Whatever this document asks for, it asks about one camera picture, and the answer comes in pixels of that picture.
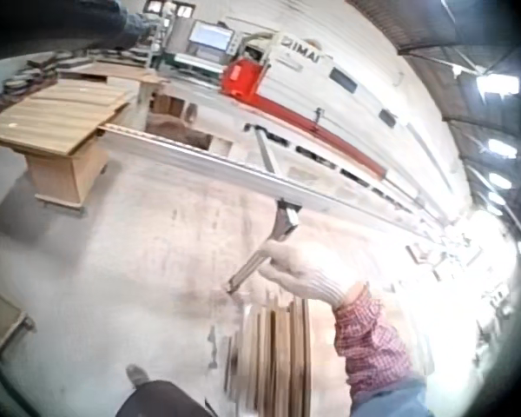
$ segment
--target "person's arm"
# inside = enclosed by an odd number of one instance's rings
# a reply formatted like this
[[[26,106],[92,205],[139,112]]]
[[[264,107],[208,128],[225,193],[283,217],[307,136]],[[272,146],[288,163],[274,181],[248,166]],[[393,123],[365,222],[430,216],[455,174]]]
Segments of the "person's arm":
[[[272,258],[261,275],[302,298],[328,303],[336,318],[334,346],[346,358],[353,417],[430,415],[425,383],[412,374],[406,346],[386,322],[368,285],[356,282],[338,256],[320,246],[267,242]]]

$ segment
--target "wooden workbench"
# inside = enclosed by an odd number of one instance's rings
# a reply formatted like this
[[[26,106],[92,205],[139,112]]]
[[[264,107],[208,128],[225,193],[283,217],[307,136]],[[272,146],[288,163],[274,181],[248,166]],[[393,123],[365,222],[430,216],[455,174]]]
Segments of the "wooden workbench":
[[[106,84],[62,80],[0,114],[0,145],[25,156],[36,198],[79,209],[108,161],[96,129],[129,98]]]

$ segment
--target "plaid shirt cuff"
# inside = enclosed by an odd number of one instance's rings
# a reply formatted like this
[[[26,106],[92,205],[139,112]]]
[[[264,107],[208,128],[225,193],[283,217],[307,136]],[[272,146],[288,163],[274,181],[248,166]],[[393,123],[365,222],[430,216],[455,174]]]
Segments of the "plaid shirt cuff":
[[[346,357],[352,398],[381,389],[411,374],[403,341],[382,313],[382,303],[366,287],[350,305],[334,310],[339,356]]]

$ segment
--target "white work glove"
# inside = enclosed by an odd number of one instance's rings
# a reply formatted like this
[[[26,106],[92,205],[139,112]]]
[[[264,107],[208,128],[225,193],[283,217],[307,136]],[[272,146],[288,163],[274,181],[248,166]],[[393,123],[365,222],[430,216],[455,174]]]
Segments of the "white work glove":
[[[318,244],[295,246],[268,241],[260,251],[272,260],[261,266],[259,273],[300,298],[321,300],[338,308],[355,283],[343,261]]]

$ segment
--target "person's foot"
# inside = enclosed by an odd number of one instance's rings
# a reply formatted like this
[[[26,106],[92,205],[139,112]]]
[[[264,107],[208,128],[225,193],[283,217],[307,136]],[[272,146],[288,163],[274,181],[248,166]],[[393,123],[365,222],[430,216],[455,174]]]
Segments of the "person's foot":
[[[145,370],[137,365],[129,365],[125,368],[125,373],[135,388],[150,381]]]

